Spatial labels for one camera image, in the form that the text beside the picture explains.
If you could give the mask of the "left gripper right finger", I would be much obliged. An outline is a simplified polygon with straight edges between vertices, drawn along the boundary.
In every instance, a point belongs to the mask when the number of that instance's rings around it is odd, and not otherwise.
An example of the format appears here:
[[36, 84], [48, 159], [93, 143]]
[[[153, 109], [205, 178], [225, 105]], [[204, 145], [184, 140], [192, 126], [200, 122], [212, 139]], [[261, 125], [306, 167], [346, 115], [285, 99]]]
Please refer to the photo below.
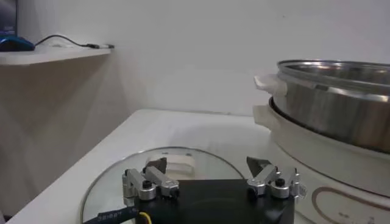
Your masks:
[[295, 167], [280, 170], [266, 159], [246, 158], [252, 178], [247, 180], [248, 190], [257, 198], [267, 194], [278, 199], [305, 198], [306, 187], [300, 182], [300, 173]]

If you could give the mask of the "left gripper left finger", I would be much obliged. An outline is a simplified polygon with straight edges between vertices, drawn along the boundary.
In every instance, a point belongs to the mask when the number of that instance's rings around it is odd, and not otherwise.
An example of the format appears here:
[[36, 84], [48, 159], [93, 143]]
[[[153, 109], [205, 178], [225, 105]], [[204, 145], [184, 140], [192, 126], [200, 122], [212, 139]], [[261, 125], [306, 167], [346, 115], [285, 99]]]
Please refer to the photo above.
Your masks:
[[176, 199], [180, 194], [180, 185], [166, 175], [167, 157], [149, 161], [142, 171], [126, 169], [122, 175], [123, 202], [133, 206], [138, 201], [152, 201], [158, 196]]

